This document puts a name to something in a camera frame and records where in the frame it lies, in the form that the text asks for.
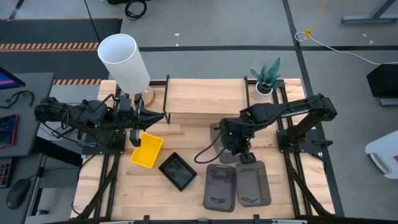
potted plant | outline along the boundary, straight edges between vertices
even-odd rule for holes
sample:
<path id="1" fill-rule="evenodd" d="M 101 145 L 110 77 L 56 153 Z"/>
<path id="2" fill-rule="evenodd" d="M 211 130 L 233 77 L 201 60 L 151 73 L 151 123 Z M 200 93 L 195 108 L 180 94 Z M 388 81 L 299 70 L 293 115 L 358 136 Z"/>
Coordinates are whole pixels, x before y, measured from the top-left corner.
<path id="1" fill-rule="evenodd" d="M 250 69 L 251 74 L 257 78 L 257 84 L 253 94 L 255 99 L 265 100 L 269 95 L 271 95 L 273 89 L 279 88 L 282 85 L 281 82 L 277 82 L 277 79 L 280 77 L 280 75 L 278 75 L 279 65 L 280 57 L 274 62 L 268 71 L 265 64 L 262 67 L 260 74 L 253 69 Z"/>

black mat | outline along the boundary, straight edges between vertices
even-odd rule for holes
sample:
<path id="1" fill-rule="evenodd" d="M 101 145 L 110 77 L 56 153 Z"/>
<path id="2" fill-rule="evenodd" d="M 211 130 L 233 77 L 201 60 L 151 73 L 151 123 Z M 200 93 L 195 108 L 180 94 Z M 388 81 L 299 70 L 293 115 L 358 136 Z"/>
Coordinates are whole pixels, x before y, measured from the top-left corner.
<path id="1" fill-rule="evenodd" d="M 99 38 L 120 32 L 122 19 L 94 19 Z M 89 19 L 1 21 L 2 44 L 98 42 Z"/>
<path id="2" fill-rule="evenodd" d="M 53 72 L 54 79 L 108 79 L 109 72 L 92 52 L 0 53 L 0 64 L 11 73 Z"/>
<path id="3" fill-rule="evenodd" d="M 121 19 L 94 19 L 100 40 L 120 33 Z M 89 19 L 0 21 L 0 44 L 98 42 Z M 11 73 L 53 72 L 55 79 L 108 79 L 97 51 L 0 52 Z"/>

red device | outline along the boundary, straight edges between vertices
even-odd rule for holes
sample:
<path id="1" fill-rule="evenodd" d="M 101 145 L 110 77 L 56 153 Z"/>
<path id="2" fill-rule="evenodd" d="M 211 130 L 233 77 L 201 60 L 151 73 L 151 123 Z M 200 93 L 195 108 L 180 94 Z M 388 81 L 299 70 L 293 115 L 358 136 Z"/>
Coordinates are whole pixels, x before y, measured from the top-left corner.
<path id="1" fill-rule="evenodd" d="M 18 127 L 18 114 L 0 118 L 0 149 L 15 144 Z"/>

green succulent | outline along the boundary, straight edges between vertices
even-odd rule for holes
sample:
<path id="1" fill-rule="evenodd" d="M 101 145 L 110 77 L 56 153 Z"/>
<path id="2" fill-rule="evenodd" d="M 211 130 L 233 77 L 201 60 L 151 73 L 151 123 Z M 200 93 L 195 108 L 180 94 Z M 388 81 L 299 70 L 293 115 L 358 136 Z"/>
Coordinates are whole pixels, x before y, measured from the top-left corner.
<path id="1" fill-rule="evenodd" d="M 253 69 L 250 69 L 250 72 L 255 78 L 257 78 L 259 87 L 263 90 L 269 90 L 270 88 L 276 89 L 283 85 L 283 83 L 276 81 L 280 77 L 280 75 L 278 75 L 279 65 L 280 57 L 274 62 L 268 71 L 267 66 L 264 64 L 261 69 L 261 74 L 258 74 Z"/>

keyboard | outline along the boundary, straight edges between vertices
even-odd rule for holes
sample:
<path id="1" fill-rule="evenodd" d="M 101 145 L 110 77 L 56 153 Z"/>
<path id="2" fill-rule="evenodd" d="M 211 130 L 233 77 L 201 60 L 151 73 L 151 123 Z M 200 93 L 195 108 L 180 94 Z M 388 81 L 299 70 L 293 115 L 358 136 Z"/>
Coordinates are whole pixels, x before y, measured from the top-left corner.
<path id="1" fill-rule="evenodd" d="M 14 172 L 13 158 L 0 159 L 0 189 L 8 188 Z"/>

